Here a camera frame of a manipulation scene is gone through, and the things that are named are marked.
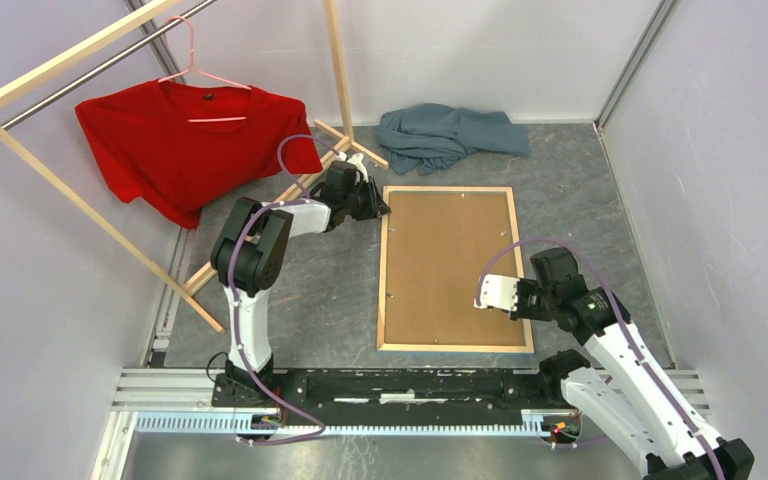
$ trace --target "wooden frame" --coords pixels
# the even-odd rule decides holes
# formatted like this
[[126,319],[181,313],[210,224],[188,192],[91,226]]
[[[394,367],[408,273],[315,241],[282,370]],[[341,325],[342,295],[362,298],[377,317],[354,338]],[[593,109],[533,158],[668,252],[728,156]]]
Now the wooden frame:
[[[39,87],[43,83],[51,80],[56,75],[64,72],[69,67],[74,66],[81,60],[89,57],[94,52],[110,45],[115,40],[126,35],[128,32],[138,28],[140,25],[158,16],[163,11],[169,9],[173,5],[177,4],[180,0],[152,0],[146,5],[134,10],[125,17],[113,22],[111,25],[105,27],[101,31],[90,36],[86,40],[78,43],[77,45],[67,49],[65,52],[57,55],[51,60],[43,63],[37,68],[34,68],[30,72],[22,75],[16,80],[11,81],[7,85],[0,88],[0,109],[9,105],[10,103],[18,100],[22,96],[30,93],[35,88]],[[335,148],[341,152],[345,152],[349,149],[355,149],[363,152],[371,158],[378,166],[388,168],[388,163],[370,152],[369,149],[354,141],[354,131],[352,130],[351,123],[351,110],[349,105],[348,90],[346,88],[346,72],[345,62],[343,58],[342,45],[340,41],[339,20],[337,18],[337,8],[334,4],[334,0],[323,0],[325,9],[326,20],[328,24],[328,38],[331,43],[331,54],[334,62],[334,74],[337,79],[337,94],[340,100],[340,113],[343,118],[343,132],[340,133],[328,126],[321,120],[316,120],[315,125],[318,128],[323,129],[332,137],[337,139],[337,145]],[[208,280],[213,278],[216,272],[210,267],[210,264],[204,265],[193,277],[191,277],[184,285],[179,285],[169,274],[160,267],[156,262],[148,258],[136,245],[128,240],[119,230],[117,230],[110,222],[108,222],[97,210],[95,210],[89,203],[87,203],[77,192],[70,188],[63,180],[54,174],[39,158],[34,156],[19,140],[10,135],[0,125],[0,141],[4,143],[10,150],[12,150],[19,158],[27,163],[32,169],[40,174],[46,181],[48,181],[54,188],[62,193],[70,202],[78,207],[85,215],[87,215],[93,222],[101,227],[108,235],[113,237],[116,242],[122,245],[128,252],[130,252],[140,263],[142,263],[149,271],[154,273],[160,280],[162,280],[169,288],[175,293],[181,296],[181,298],[187,302],[196,313],[198,313],[204,320],[210,324],[217,332],[223,333],[225,329],[219,322],[214,319],[210,313],[207,312],[198,302],[193,298],[195,292],[197,292]],[[320,161],[323,164],[323,171],[328,168],[328,165],[334,161],[333,152],[329,152],[323,156]],[[311,185],[321,174],[303,175],[301,182],[305,185]],[[298,188],[294,186],[290,187],[278,200],[290,200],[296,198],[299,195]]]
[[[507,197],[508,215],[510,218],[510,231],[512,243],[519,241],[519,230],[516,220],[516,208],[514,205],[514,192],[511,187],[432,187],[432,186],[398,186],[384,187],[384,201],[390,201],[392,192],[484,192],[504,193]],[[386,297],[387,297],[387,240],[390,233],[389,217],[381,220],[381,259],[378,279],[378,331],[376,334],[376,346],[379,350],[408,351],[408,352],[474,352],[474,353],[534,353],[534,336],[531,331],[531,321],[522,321],[524,346],[509,345],[415,345],[404,343],[385,343],[384,328],[386,326]],[[514,249],[514,260],[517,275],[525,276],[522,263],[522,252]]]

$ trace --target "cork board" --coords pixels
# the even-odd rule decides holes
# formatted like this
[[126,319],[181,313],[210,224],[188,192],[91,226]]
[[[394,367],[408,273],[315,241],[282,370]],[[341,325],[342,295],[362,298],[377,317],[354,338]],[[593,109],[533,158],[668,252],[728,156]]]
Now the cork board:
[[[519,240],[510,187],[384,187],[379,350],[534,353],[531,323],[473,307],[487,262]],[[524,276],[519,249],[491,273]]]

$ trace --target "red shirt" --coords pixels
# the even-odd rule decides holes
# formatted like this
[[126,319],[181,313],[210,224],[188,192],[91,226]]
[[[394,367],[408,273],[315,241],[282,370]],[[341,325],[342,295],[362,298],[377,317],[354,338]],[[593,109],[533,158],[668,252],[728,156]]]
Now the red shirt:
[[[281,171],[278,143],[310,135],[299,100],[257,87],[193,87],[152,80],[80,103],[75,113],[107,186],[128,203],[143,197],[184,228],[201,207]],[[194,123],[189,119],[246,117]],[[284,147],[292,173],[322,170],[313,141]]]

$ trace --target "wooden clothing rack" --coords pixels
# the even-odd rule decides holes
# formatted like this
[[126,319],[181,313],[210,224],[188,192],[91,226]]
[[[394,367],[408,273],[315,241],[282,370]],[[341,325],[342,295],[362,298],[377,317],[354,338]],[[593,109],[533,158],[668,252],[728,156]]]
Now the wooden clothing rack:
[[[180,0],[152,0],[144,6],[134,10],[125,17],[117,20],[106,28],[102,29],[98,33],[90,36],[86,40],[78,43],[77,45],[69,48],[65,52],[57,55],[51,60],[43,63],[42,65],[34,68],[30,72],[22,75],[21,77],[13,80],[7,85],[0,88],[0,109],[6,107],[12,102],[18,100],[22,96],[30,93],[35,88],[39,87],[43,83],[52,79],[56,75],[64,72],[66,69],[74,66],[79,61],[87,58],[91,54],[97,52],[101,48],[110,45],[115,40],[121,38],[128,32],[139,28],[141,25],[149,22],[152,18],[158,16],[160,13],[169,9],[173,5],[177,4]],[[191,9],[182,13],[180,16],[183,18],[189,18],[196,13],[204,10],[217,0],[203,0],[201,3],[195,5]],[[328,37],[331,44],[331,58],[334,63],[334,76],[337,79],[337,96],[340,100],[340,113],[343,118],[343,132],[335,130],[325,122],[316,120],[315,126],[337,140],[335,149],[345,152],[347,150],[355,150],[368,155],[370,159],[377,165],[388,168],[388,163],[378,155],[372,153],[369,149],[360,145],[355,141],[354,131],[352,130],[351,110],[349,106],[349,94],[346,88],[346,70],[345,60],[343,57],[343,48],[340,40],[339,20],[337,18],[337,8],[334,4],[334,0],[323,0],[325,7],[325,17],[328,23]],[[156,262],[148,258],[145,253],[136,247],[130,240],[128,240],[119,230],[116,229],[110,222],[108,222],[98,211],[96,211],[90,204],[88,204],[77,192],[69,187],[63,180],[54,174],[39,158],[37,158],[30,150],[25,148],[19,140],[13,135],[7,132],[12,127],[15,127],[19,123],[27,120],[37,112],[43,110],[47,106],[51,105],[55,101],[62,98],[67,93],[80,87],[90,79],[96,77],[100,73],[104,72],[113,65],[119,63],[123,59],[127,58],[142,47],[149,45],[152,41],[159,38],[164,33],[168,32],[177,25],[180,25],[182,20],[173,20],[162,27],[156,29],[154,32],[146,35],[137,42],[131,44],[124,50],[120,51],[116,55],[108,58],[104,62],[97,65],[95,68],[89,70],[83,75],[72,80],[56,92],[47,96],[43,100],[37,102],[30,108],[24,110],[20,114],[11,118],[10,120],[0,124],[0,140],[8,148],[10,148],[16,155],[25,161],[31,168],[45,178],[54,188],[62,193],[70,202],[78,207],[84,214],[86,214],[92,221],[100,226],[105,232],[107,232],[114,240],[120,245],[125,247],[137,260],[140,261],[146,268],[152,273],[157,275],[158,278],[163,280],[166,285],[184,299],[195,311],[201,315],[205,321],[207,321],[217,332],[224,332],[225,329],[219,322],[213,318],[210,313],[207,312],[198,302],[193,298],[193,294],[197,292],[208,280],[210,280],[216,273],[210,264],[202,267],[192,278],[190,278],[184,285],[179,285],[163,268]],[[325,154],[320,161],[322,162],[323,172],[334,161],[335,155],[333,152]],[[305,186],[311,185],[321,173],[302,175],[299,181]],[[294,185],[288,188],[282,193],[276,201],[290,200],[299,196],[301,192]]]

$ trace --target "pink hanger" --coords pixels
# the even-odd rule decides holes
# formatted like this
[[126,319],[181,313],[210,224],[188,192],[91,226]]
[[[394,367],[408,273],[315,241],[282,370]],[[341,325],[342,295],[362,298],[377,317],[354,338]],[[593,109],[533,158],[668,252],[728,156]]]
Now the pink hanger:
[[[188,74],[188,73],[190,73],[192,71],[192,72],[200,73],[200,74],[204,75],[205,77],[212,78],[214,80],[218,80],[218,81],[223,82],[223,83],[227,83],[228,85],[231,85],[231,86],[234,86],[234,87],[239,87],[239,88],[244,88],[246,90],[251,90],[251,87],[248,86],[248,85],[243,85],[241,83],[232,82],[231,80],[228,80],[228,79],[225,79],[225,78],[222,78],[222,77],[218,77],[216,75],[212,75],[212,74],[207,73],[205,71],[199,70],[199,68],[196,66],[196,46],[195,46],[196,30],[195,30],[195,28],[193,28],[193,24],[190,23],[189,20],[187,20],[186,18],[184,18],[184,17],[182,17],[180,15],[175,15],[174,17],[169,17],[166,20],[166,23],[169,23],[171,20],[175,20],[175,19],[183,21],[184,23],[187,24],[187,27],[190,29],[190,64],[187,66],[186,70],[184,70],[182,72],[179,72],[179,73],[176,73],[174,75],[170,75],[168,77],[161,78],[161,79],[159,79],[157,81],[158,83],[165,82],[165,81],[168,81],[168,80],[172,80],[173,78],[178,78],[178,77],[180,77],[182,75],[186,75],[186,74]],[[166,35],[163,36],[163,41],[166,42]],[[193,119],[190,119],[190,122],[226,122],[226,121],[231,121],[231,120],[245,120],[245,119],[246,119],[246,117],[193,118]]]

